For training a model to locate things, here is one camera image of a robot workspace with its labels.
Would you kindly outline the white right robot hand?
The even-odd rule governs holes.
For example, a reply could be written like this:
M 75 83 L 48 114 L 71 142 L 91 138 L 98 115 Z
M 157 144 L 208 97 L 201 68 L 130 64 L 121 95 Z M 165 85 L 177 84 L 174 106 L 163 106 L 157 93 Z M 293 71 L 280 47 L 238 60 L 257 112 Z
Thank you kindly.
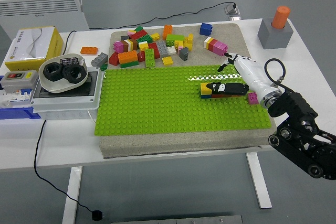
M 238 74 L 241 75 L 245 84 L 221 82 L 207 83 L 206 87 L 214 94 L 245 95 L 248 90 L 251 90 L 257 93 L 259 102 L 281 95 L 281 91 L 271 85 L 262 66 L 255 60 L 234 53 L 225 53 L 224 55 L 227 59 L 217 71 L 221 72 L 228 65 L 233 65 Z

